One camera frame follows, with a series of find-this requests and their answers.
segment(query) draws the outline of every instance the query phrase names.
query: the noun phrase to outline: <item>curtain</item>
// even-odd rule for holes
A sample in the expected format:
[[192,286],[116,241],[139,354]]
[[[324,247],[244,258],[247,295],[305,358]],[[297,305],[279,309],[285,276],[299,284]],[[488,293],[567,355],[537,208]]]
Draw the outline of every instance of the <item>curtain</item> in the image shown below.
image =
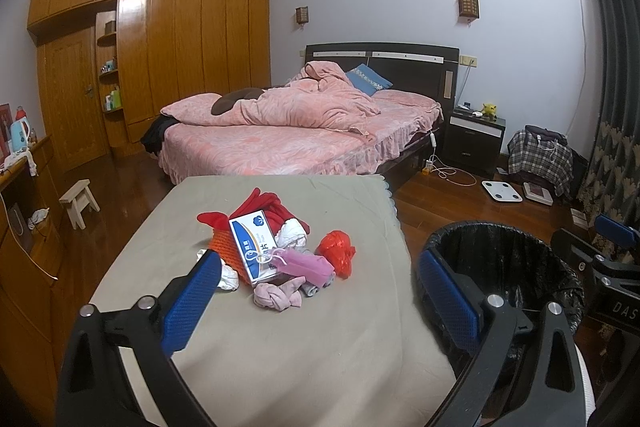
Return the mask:
[[604,213],[640,223],[640,1],[599,0],[604,44],[602,106],[578,197],[590,225]]

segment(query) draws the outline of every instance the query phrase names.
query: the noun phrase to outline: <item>blue textured pad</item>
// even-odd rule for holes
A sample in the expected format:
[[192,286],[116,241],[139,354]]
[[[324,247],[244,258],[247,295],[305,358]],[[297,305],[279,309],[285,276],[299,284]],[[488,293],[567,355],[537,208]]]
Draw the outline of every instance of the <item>blue textured pad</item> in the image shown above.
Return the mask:
[[174,305],[164,316],[162,350],[170,357],[187,346],[213,293],[220,283],[222,263],[220,256],[212,252],[204,260]]
[[597,233],[605,239],[609,239],[620,248],[628,250],[636,247],[637,239],[633,230],[625,225],[621,225],[613,219],[610,219],[610,217],[607,217],[604,214],[600,214],[596,217],[593,226]]
[[420,255],[418,274],[453,342],[473,355],[480,346],[478,314],[429,250]]

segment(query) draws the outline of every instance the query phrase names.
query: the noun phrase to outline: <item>blue and white box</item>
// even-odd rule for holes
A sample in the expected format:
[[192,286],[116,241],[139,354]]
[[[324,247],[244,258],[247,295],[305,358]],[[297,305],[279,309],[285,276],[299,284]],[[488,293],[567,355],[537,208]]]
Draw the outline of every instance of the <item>blue and white box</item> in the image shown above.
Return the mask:
[[253,214],[230,219],[229,224],[251,284],[255,286],[257,283],[275,279],[278,275],[276,267],[271,263],[259,262],[267,257],[272,248],[276,248],[264,212],[259,210]]

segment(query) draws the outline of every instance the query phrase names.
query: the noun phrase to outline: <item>red plastic bag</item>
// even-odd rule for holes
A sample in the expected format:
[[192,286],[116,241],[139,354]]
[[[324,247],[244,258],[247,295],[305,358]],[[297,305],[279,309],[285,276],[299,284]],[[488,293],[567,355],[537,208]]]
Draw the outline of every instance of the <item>red plastic bag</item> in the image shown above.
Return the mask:
[[351,259],[356,253],[356,249],[351,246],[351,239],[340,230],[334,230],[324,236],[316,250],[318,255],[332,264],[335,273],[347,279],[351,275]]

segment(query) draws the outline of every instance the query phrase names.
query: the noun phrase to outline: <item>metal screw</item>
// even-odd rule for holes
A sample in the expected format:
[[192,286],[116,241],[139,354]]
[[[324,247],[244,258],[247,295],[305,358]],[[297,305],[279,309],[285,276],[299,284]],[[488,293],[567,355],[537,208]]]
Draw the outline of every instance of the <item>metal screw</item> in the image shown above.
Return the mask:
[[82,308],[80,308],[81,317],[91,317],[91,315],[93,315],[94,312],[95,312],[95,308],[94,308],[94,305],[92,304],[85,304],[84,306],[82,306]]
[[562,313],[562,306],[557,302],[549,302],[547,307],[549,308],[549,311],[554,315],[559,315]]
[[156,304],[156,298],[151,295],[146,295],[138,300],[138,308],[141,310],[150,310],[154,304]]
[[489,303],[489,306],[493,306],[494,308],[500,308],[504,304],[504,299],[495,293],[489,295],[486,301]]

